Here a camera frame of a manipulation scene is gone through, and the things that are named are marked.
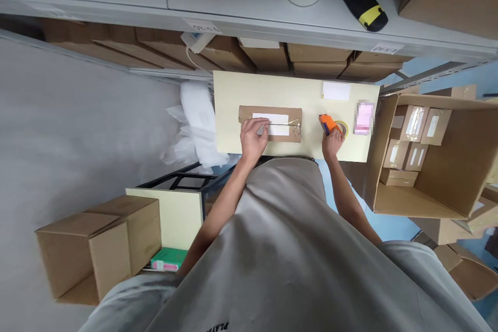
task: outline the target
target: white sticker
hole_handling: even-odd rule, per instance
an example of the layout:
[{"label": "white sticker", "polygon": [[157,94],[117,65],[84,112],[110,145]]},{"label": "white sticker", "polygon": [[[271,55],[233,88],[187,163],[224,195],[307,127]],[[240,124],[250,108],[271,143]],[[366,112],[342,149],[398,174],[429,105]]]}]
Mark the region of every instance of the white sticker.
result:
[{"label": "white sticker", "polygon": [[396,155],[398,154],[398,148],[399,146],[397,145],[393,146],[393,151],[391,152],[391,158],[390,158],[391,163],[393,163],[394,160],[396,159]]},{"label": "white sticker", "polygon": [[370,52],[395,54],[404,47],[403,44],[378,43]]},{"label": "white sticker", "polygon": [[410,161],[410,166],[413,165],[413,162],[415,161],[415,156],[417,155],[417,148],[413,150],[413,156],[411,156],[411,161]]},{"label": "white sticker", "polygon": [[403,128],[404,121],[405,121],[405,116],[395,116],[393,119],[392,128]]},{"label": "white sticker", "polygon": [[70,20],[70,21],[81,21],[81,18],[70,16],[69,14],[66,13],[65,10],[55,8],[54,6],[50,4],[40,4],[40,3],[24,3],[25,5],[36,9],[40,12],[45,13],[48,15],[50,18],[59,18],[59,19],[65,19],[65,20]]},{"label": "white sticker", "polygon": [[433,137],[434,132],[436,132],[437,122],[439,121],[439,116],[434,116],[431,119],[431,124],[429,125],[429,130],[427,131],[427,137]]},{"label": "white sticker", "polygon": [[349,83],[323,81],[323,99],[349,101],[350,93],[351,85]]},{"label": "white sticker", "polygon": [[417,166],[420,166],[420,164],[422,163],[422,157],[424,157],[424,150],[425,150],[425,149],[422,149],[422,150],[420,151],[419,163],[417,164]]},{"label": "white sticker", "polygon": [[211,21],[194,20],[190,18],[183,18],[183,20],[197,32],[222,34],[222,32]]},{"label": "white sticker", "polygon": [[[289,136],[291,133],[290,126],[285,126],[289,123],[289,116],[285,114],[271,113],[253,113],[253,118],[268,118],[270,126],[268,126],[269,135]],[[263,127],[260,127],[257,134],[263,133]]]}]

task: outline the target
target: person's right hand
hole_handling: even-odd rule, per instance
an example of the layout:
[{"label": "person's right hand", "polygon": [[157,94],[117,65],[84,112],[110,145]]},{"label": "person's right hand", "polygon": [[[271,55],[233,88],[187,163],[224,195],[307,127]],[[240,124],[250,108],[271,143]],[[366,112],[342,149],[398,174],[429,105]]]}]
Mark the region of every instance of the person's right hand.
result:
[{"label": "person's right hand", "polygon": [[[247,119],[242,123],[240,130],[240,142],[242,144],[241,161],[247,162],[254,167],[263,154],[263,151],[268,144],[268,118],[252,118]],[[263,127],[261,136],[257,134],[259,128]]]},{"label": "person's right hand", "polygon": [[344,136],[337,128],[334,128],[329,136],[323,134],[322,152],[325,160],[337,157],[337,152],[344,143],[344,139]]}]

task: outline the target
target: cardboard flap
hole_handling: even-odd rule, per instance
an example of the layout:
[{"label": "cardboard flap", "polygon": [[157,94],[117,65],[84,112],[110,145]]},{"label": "cardboard flap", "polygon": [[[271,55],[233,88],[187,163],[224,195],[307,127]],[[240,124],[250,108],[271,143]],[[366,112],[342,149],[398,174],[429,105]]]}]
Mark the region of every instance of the cardboard flap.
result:
[{"label": "cardboard flap", "polygon": [[87,210],[88,213],[100,213],[107,215],[116,215],[119,217],[126,217],[141,208],[150,205],[156,199],[137,196],[120,196],[114,200],[107,201],[98,206],[94,206]]},{"label": "cardboard flap", "polygon": [[99,300],[116,284],[131,277],[126,222],[89,240]]},{"label": "cardboard flap", "polygon": [[90,236],[118,218],[119,216],[115,215],[79,213],[42,227],[36,232]]}]

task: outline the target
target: person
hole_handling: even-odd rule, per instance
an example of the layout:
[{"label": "person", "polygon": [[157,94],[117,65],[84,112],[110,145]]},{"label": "person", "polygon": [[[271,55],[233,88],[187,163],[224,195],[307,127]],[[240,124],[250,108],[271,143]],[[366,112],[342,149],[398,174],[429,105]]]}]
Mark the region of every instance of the person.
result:
[{"label": "person", "polygon": [[337,214],[314,161],[255,167],[268,123],[242,124],[242,157],[177,274],[118,284],[81,331],[491,331],[431,249],[375,233],[339,131],[322,142]]}]

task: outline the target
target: white paper card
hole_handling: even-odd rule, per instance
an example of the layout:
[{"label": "white paper card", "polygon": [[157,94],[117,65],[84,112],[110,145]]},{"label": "white paper card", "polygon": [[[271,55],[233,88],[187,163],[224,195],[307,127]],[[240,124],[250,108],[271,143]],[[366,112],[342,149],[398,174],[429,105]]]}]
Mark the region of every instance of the white paper card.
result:
[{"label": "white paper card", "polygon": [[337,83],[323,81],[322,98],[326,100],[349,101],[351,85],[349,83]]},{"label": "white paper card", "polygon": [[393,118],[393,125],[391,127],[392,128],[402,128],[404,121],[405,121],[405,116],[395,116]]},{"label": "white paper card", "polygon": [[[289,116],[286,114],[253,113],[253,118],[268,118],[270,120],[269,135],[289,136],[291,133],[290,126],[284,126],[289,123]],[[262,133],[263,127],[260,127],[257,134],[261,135]]]},{"label": "white paper card", "polygon": [[404,47],[403,44],[378,43],[370,52],[395,54]]},{"label": "white paper card", "polygon": [[413,150],[413,156],[411,156],[411,160],[410,160],[410,166],[413,165],[413,162],[415,161],[415,156],[417,155],[417,148],[415,148]]},{"label": "white paper card", "polygon": [[391,163],[393,163],[394,160],[396,159],[396,155],[398,154],[398,148],[399,148],[399,146],[397,146],[397,145],[393,146],[393,151],[391,153],[391,158],[389,159],[389,161]]},{"label": "white paper card", "polygon": [[222,34],[222,32],[211,21],[195,20],[190,18],[183,18],[183,20],[197,32]]},{"label": "white paper card", "polygon": [[433,137],[434,132],[436,132],[437,122],[439,121],[439,116],[434,116],[431,119],[431,124],[429,125],[429,129],[427,131],[427,137]]},{"label": "white paper card", "polygon": [[424,150],[425,149],[422,149],[420,151],[419,163],[417,163],[417,166],[420,166],[420,164],[422,163],[422,157],[424,157]]}]

